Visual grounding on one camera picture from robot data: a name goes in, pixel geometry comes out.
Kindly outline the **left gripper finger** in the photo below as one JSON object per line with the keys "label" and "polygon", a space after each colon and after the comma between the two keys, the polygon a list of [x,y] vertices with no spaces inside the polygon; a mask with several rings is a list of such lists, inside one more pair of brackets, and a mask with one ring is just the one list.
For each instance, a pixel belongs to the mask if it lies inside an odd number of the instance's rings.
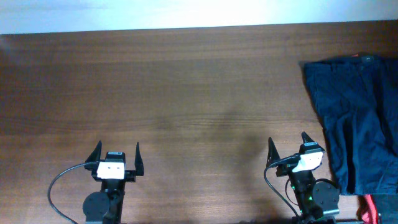
{"label": "left gripper finger", "polygon": [[93,152],[88,156],[85,162],[97,162],[100,160],[101,157],[101,149],[102,149],[102,142],[98,141],[96,147],[94,148]]}
{"label": "left gripper finger", "polygon": [[144,175],[144,163],[143,163],[143,160],[141,157],[139,142],[137,142],[137,144],[136,144],[134,166],[135,166],[136,176],[143,176]]}

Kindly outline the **navy blue shorts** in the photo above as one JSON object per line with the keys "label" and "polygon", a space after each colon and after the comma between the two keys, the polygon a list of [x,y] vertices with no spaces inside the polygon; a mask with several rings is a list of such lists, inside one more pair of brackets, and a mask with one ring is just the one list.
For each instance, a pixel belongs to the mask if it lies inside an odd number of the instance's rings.
{"label": "navy blue shorts", "polygon": [[303,74],[341,194],[397,194],[397,59],[332,58]]}

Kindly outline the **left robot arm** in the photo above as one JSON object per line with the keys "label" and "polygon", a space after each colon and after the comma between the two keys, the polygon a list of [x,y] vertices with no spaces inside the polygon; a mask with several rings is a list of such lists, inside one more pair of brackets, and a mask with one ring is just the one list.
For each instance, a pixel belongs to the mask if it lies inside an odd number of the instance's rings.
{"label": "left robot arm", "polygon": [[126,154],[109,151],[101,158],[102,142],[99,142],[86,159],[84,168],[92,178],[101,183],[101,189],[89,194],[83,202],[86,223],[120,224],[122,218],[125,185],[144,175],[144,163],[139,144],[136,144],[134,170],[126,169]]}

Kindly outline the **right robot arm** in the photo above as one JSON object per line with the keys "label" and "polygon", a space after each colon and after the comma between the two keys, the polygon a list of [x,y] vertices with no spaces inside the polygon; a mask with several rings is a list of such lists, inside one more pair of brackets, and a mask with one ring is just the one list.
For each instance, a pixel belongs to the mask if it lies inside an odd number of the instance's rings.
{"label": "right robot arm", "polygon": [[[328,179],[316,179],[313,171],[322,164],[325,153],[319,143],[307,133],[301,134],[303,144],[299,151],[291,156],[281,158],[272,138],[268,139],[268,155],[264,180],[267,185],[293,211],[292,223],[335,223],[335,215],[339,214],[338,201],[340,191],[335,183]],[[269,182],[267,171],[276,169],[276,176],[287,176],[299,211],[292,206],[292,202],[282,196]]]}

